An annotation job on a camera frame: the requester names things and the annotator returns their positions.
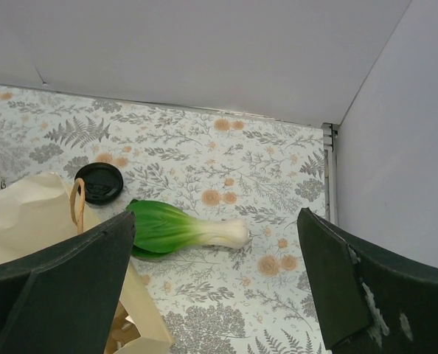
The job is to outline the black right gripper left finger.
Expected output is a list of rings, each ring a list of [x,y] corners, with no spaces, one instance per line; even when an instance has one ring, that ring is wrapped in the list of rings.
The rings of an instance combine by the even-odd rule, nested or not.
[[[103,353],[135,236],[122,212],[0,265],[0,353]]]

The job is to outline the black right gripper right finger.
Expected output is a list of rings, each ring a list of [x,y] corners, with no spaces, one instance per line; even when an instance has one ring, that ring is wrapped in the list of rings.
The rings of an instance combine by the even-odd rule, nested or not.
[[[313,302],[332,353],[438,353],[438,268],[351,235],[302,209]]]

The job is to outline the brown paper bag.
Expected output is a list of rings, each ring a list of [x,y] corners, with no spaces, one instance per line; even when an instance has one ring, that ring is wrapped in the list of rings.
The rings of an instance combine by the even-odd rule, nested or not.
[[[86,205],[85,184],[59,175],[23,178],[0,190],[0,265],[103,223]],[[167,353],[173,337],[130,261],[103,353]]]

